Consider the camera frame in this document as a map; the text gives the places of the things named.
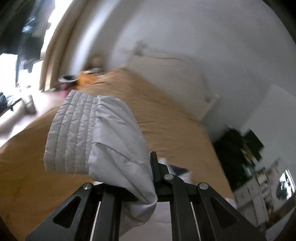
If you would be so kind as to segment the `white drawer cabinet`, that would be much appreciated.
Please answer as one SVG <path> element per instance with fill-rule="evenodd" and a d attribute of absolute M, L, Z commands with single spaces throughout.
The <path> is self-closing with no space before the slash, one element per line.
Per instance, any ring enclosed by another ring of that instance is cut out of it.
<path fill-rule="evenodd" d="M 261 232 L 295 208 L 295 183 L 287 164 L 277 158 L 234 191 L 237 210 Z"/>

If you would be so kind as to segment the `mustard yellow bedspread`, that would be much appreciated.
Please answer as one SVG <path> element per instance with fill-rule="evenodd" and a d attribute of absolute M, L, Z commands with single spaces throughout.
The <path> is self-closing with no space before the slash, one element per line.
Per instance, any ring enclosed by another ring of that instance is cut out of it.
<path fill-rule="evenodd" d="M 206 182 L 221 196 L 233 197 L 206 129 L 153 85 L 128 70 L 113 69 L 84 92 L 124 101 L 150 151 L 189 169 L 194 184 Z M 1 218 L 18 240 L 90 181 L 85 175 L 45 171 L 45 144 L 56 112 L 52 108 L 1 147 Z"/>

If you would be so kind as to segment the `black shelf unit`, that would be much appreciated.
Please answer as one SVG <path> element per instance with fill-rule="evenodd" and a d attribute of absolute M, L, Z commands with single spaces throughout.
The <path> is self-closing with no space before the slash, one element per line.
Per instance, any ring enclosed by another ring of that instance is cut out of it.
<path fill-rule="evenodd" d="M 262 159 L 260 152 L 264 149 L 251 129 L 241 133 L 234 128 L 227 128 L 213 147 L 232 191 L 253 176 L 256 163 Z"/>

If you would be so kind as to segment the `white bed headboard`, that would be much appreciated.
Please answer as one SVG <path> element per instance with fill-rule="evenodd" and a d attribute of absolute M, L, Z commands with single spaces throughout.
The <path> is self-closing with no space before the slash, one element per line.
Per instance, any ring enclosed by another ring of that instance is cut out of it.
<path fill-rule="evenodd" d="M 126 68 L 164 92 L 199 121 L 219 99 L 209 90 L 196 62 L 185 55 L 151 51 L 138 41 Z"/>

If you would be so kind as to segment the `beige curtain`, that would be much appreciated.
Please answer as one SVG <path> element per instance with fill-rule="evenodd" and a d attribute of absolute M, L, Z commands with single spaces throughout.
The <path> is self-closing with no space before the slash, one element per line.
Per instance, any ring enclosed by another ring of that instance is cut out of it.
<path fill-rule="evenodd" d="M 70 37 L 90 1 L 72 1 L 59 21 L 49 41 L 42 63 L 39 90 L 46 91 L 58 86 L 61 64 Z"/>

